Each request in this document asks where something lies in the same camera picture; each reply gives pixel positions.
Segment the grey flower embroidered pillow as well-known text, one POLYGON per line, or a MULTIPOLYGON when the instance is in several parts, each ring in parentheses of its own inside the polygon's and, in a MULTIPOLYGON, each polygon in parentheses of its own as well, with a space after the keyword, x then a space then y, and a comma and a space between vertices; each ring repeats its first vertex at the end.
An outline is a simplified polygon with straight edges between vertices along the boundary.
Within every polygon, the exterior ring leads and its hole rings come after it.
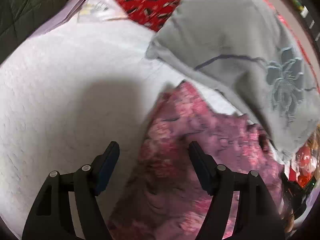
POLYGON ((319 123, 316 74, 264 0, 181 0, 146 51, 218 90, 289 161, 319 123))

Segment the white paper sheet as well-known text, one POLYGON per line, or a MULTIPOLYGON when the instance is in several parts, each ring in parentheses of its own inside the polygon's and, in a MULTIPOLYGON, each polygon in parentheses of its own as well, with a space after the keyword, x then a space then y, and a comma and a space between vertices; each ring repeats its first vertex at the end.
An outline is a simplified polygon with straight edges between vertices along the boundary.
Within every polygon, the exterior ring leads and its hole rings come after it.
POLYGON ((66 23, 78 11, 84 1, 85 0, 69 0, 56 15, 36 29, 30 37, 46 34, 66 23))

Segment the white quilted bed cover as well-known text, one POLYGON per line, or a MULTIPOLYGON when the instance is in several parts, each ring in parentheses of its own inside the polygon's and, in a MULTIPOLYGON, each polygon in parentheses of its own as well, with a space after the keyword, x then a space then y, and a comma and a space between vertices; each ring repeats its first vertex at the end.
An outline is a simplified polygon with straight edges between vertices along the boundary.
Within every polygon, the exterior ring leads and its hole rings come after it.
POLYGON ((74 172, 116 141, 120 157, 98 197, 108 219, 155 102, 185 79, 145 57, 153 35, 129 20, 74 17, 27 39, 1 65, 1 218, 16 237, 51 171, 74 172))

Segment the doll in plastic wrap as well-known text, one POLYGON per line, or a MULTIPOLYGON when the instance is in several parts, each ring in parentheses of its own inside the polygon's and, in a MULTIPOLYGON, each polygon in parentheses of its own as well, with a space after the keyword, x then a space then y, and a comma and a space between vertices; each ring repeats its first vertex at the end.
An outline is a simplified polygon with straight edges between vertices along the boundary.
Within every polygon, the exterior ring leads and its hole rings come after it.
POLYGON ((289 181, 305 188, 312 177, 319 180, 319 125, 291 160, 289 181))

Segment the purple pink floral shirt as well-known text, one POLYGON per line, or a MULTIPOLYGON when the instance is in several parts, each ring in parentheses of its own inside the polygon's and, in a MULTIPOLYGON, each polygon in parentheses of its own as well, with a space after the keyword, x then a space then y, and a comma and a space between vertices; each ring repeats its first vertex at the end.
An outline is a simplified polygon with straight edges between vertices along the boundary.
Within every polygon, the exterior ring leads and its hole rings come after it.
POLYGON ((157 103, 137 165, 107 223, 114 239, 195 239, 211 198, 190 161, 192 141, 232 171, 258 171, 280 204, 282 166, 265 131, 245 115, 214 112, 183 81, 157 103))

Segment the dark green quilted jacket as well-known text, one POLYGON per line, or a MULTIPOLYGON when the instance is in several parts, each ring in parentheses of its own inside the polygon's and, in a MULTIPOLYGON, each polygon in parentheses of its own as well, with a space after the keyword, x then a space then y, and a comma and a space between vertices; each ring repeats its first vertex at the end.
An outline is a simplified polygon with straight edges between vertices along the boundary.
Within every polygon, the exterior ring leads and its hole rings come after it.
POLYGON ((1 0, 1 62, 42 24, 57 14, 67 0, 1 0))

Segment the clear plastic packet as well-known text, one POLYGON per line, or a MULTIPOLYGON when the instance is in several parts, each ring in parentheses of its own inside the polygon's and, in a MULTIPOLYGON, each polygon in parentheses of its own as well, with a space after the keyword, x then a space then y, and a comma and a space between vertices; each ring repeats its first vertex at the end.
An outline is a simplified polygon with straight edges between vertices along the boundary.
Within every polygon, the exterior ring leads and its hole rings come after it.
POLYGON ((127 18, 127 13, 116 0, 86 0, 78 13, 78 23, 100 23, 127 18))

